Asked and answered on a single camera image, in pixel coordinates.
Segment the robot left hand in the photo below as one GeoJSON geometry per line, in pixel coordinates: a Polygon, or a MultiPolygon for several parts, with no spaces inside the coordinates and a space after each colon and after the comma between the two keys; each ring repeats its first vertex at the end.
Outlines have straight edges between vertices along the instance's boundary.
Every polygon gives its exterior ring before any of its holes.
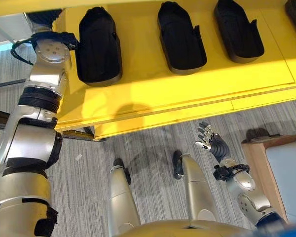
{"type": "Polygon", "coordinates": [[[52,31],[53,22],[62,13],[62,9],[24,13],[32,33],[52,31]]]}

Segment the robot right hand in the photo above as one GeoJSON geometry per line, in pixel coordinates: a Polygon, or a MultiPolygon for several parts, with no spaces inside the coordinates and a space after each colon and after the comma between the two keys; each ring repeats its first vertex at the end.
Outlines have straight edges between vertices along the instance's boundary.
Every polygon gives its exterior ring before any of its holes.
{"type": "Polygon", "coordinates": [[[225,158],[231,157],[227,143],[210,124],[203,121],[199,123],[197,130],[199,140],[195,142],[196,146],[209,151],[218,163],[225,158]]]}

